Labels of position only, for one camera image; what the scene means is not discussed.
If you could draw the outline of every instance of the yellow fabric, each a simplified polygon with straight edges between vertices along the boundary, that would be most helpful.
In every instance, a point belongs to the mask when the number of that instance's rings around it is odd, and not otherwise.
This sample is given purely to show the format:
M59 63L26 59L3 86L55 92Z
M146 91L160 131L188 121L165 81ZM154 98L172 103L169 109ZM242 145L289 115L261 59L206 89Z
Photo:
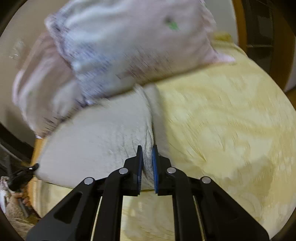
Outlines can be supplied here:
M240 48L225 42L215 48L236 63L157 83L170 156L188 176L213 178L273 237L296 206L296 113ZM38 190L41 215L70 191L48 183ZM124 197L121 240L150 239L174 240L171 198Z

